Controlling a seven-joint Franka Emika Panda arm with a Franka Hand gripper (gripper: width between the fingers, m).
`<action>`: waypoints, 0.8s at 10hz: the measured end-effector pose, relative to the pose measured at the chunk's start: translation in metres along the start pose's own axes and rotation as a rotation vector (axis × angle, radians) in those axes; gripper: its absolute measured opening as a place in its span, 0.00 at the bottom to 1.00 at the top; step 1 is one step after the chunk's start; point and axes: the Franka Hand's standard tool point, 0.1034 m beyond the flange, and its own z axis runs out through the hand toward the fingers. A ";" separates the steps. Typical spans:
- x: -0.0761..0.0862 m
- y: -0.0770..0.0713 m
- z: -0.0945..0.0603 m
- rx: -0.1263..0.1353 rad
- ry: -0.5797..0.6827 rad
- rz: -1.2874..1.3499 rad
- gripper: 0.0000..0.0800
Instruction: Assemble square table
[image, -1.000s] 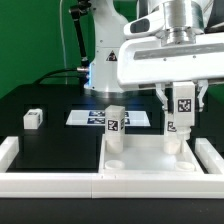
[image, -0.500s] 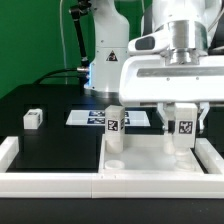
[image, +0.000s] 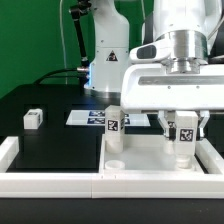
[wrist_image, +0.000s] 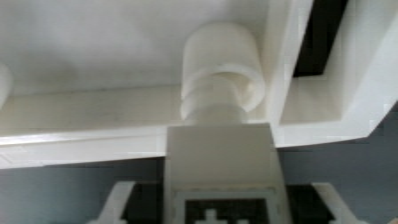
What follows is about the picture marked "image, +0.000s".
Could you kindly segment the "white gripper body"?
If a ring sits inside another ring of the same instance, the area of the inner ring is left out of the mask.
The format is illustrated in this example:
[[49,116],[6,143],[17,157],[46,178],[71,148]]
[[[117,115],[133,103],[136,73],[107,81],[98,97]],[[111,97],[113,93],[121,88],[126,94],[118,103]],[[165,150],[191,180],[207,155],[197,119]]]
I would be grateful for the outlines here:
[[130,51],[120,104],[124,111],[224,111],[224,64],[201,65],[199,74],[169,74],[162,60],[171,42],[160,40]]

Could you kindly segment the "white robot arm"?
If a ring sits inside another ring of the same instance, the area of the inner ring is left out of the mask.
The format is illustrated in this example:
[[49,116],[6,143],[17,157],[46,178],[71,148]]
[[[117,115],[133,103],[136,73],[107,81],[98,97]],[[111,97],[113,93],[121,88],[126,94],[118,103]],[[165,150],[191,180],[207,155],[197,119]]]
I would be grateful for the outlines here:
[[154,0],[153,40],[128,50],[128,21],[114,0],[92,3],[96,53],[84,85],[93,96],[121,96],[129,113],[156,112],[165,136],[190,141],[212,112],[224,112],[224,64],[209,61],[222,0]]

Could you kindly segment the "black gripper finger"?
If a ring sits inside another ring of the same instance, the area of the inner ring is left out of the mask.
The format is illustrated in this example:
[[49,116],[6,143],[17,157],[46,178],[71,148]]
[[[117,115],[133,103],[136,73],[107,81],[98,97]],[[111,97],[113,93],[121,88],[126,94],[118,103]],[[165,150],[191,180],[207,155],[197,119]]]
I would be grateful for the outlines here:
[[199,139],[203,139],[205,136],[204,128],[208,123],[209,118],[210,118],[210,112],[208,110],[202,110],[199,112],[199,123],[198,123]]
[[165,111],[159,111],[157,119],[158,119],[158,122],[159,122],[160,126],[162,127],[162,129],[164,131],[164,136],[166,138],[168,138],[169,137],[170,126],[168,124],[166,112]]

